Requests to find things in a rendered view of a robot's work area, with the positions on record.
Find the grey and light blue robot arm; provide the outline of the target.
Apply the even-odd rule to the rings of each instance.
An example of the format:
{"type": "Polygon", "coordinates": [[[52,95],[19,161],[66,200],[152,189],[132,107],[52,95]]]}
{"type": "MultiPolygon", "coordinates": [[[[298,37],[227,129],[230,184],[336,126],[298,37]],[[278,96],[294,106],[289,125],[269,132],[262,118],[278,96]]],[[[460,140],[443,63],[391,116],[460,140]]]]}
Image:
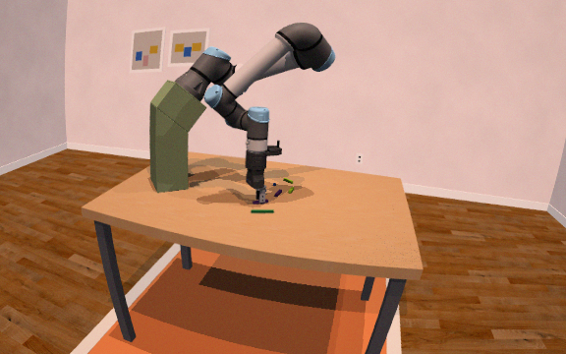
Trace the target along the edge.
{"type": "Polygon", "coordinates": [[[199,101],[204,97],[228,126],[247,131],[247,139],[265,141],[268,139],[269,109],[254,106],[248,111],[235,99],[255,81],[286,71],[312,68],[322,72],[333,64],[335,52],[316,26],[294,23],[279,30],[245,64],[233,66],[230,60],[227,53],[210,46],[175,82],[199,101]],[[210,83],[214,86],[206,90],[210,83]]]}

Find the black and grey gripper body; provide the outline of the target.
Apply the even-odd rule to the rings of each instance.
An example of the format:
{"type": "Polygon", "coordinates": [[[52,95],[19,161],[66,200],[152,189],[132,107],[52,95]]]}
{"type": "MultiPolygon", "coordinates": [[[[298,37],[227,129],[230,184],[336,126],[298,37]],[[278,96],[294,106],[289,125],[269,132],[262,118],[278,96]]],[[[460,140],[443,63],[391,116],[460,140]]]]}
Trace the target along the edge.
{"type": "Polygon", "coordinates": [[[268,146],[266,141],[246,141],[246,168],[248,168],[246,182],[254,189],[264,187],[264,169],[266,168],[266,158],[268,156],[282,154],[282,148],[268,146]]]}

